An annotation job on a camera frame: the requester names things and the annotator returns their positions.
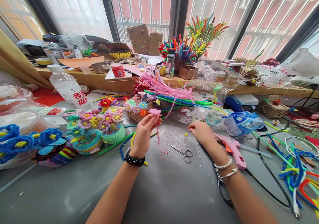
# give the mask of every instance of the red jar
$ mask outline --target red jar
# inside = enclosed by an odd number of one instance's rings
[[[123,77],[125,76],[125,71],[123,64],[121,63],[112,63],[111,64],[111,69],[113,71],[113,74],[115,77]]]

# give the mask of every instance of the power strip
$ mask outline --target power strip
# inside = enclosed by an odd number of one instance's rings
[[[290,78],[289,82],[292,85],[295,86],[301,86],[308,89],[313,89],[313,86],[316,86],[316,88],[319,88],[319,76],[315,76],[314,78],[306,78],[302,76],[296,76],[293,78]]]

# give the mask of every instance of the curtain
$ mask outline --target curtain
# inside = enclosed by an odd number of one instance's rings
[[[0,70],[28,84],[37,84],[41,88],[53,88],[52,84],[37,72],[25,55],[1,29]]]

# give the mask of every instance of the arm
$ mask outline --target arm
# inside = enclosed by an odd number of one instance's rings
[[[217,143],[212,130],[206,123],[196,121],[189,125],[188,130],[190,130],[196,139],[203,145],[217,166],[228,163],[228,155],[223,147]],[[228,168],[220,169],[220,176],[231,173],[234,168],[235,165],[232,163]],[[232,176],[224,178],[223,181],[242,223],[277,223],[272,212],[256,195],[247,180],[239,171]]]
[[[150,147],[150,135],[154,127],[161,125],[158,115],[149,114],[138,123],[134,146],[130,155],[144,158]],[[119,172],[103,194],[102,198],[89,216],[86,224],[120,224],[125,212],[127,201],[140,167],[124,162]]]

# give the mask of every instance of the metal bowl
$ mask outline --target metal bowl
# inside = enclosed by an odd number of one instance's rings
[[[107,73],[110,69],[110,63],[108,62],[98,62],[92,64],[92,68],[95,73],[97,74],[104,74]]]

